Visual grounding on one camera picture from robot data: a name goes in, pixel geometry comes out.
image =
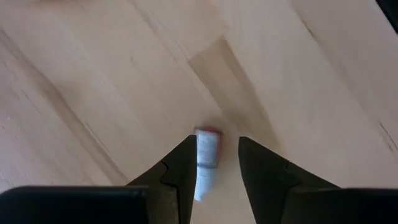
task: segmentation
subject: small battery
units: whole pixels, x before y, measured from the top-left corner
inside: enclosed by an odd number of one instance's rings
[[[215,128],[196,128],[197,183],[195,200],[201,201],[213,184],[223,133]]]

